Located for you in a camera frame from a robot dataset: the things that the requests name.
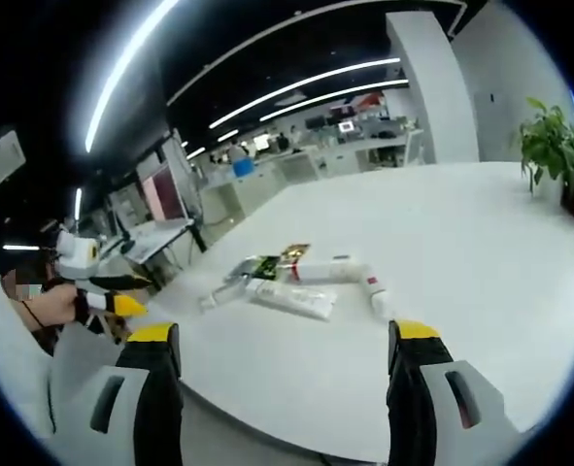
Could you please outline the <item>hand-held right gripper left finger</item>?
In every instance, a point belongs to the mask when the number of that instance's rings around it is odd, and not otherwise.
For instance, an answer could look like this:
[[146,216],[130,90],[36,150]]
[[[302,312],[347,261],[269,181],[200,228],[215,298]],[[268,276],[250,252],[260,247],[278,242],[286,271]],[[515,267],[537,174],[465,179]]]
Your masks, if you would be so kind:
[[123,344],[73,323],[55,348],[55,457],[62,465],[180,465],[184,408],[175,323]]

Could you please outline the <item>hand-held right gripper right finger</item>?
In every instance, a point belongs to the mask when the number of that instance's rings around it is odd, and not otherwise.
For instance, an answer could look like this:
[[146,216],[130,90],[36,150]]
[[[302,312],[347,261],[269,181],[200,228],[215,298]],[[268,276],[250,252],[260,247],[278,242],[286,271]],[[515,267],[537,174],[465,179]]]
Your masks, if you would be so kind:
[[502,393],[432,327],[388,323],[390,465],[502,465],[521,433]]

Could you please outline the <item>person's left hand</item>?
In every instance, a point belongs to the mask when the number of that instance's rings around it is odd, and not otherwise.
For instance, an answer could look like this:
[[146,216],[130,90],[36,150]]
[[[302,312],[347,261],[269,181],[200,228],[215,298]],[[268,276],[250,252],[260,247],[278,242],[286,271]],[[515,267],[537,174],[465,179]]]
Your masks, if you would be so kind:
[[85,293],[74,285],[63,283],[32,299],[21,301],[18,309],[31,331],[87,320]]

